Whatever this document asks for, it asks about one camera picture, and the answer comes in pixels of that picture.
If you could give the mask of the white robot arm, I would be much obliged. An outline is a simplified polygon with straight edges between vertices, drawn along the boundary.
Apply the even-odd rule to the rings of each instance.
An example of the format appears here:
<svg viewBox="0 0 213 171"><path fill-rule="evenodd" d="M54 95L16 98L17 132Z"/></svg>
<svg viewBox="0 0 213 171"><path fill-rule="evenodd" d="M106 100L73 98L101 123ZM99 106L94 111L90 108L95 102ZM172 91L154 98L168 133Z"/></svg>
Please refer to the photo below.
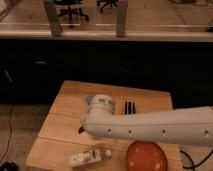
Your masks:
<svg viewBox="0 0 213 171"><path fill-rule="evenodd" d="M80 123L92 136L213 146L213 107L115 115L111 96L91 96L87 103Z"/></svg>

